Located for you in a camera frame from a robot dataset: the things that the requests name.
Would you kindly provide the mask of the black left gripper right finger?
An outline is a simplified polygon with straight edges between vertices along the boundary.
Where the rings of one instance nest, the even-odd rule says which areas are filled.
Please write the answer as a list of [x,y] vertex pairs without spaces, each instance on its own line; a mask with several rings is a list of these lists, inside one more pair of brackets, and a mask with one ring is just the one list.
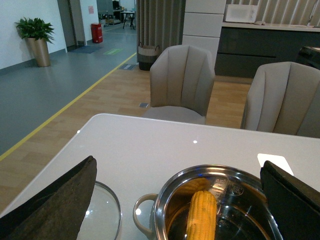
[[320,238],[320,192],[265,161],[260,170],[268,208],[284,240]]

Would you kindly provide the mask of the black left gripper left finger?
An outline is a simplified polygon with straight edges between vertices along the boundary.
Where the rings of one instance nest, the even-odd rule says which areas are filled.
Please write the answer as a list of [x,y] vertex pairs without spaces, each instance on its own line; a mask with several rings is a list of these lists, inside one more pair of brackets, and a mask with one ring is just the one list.
[[92,156],[0,219],[2,240],[75,240],[97,176]]

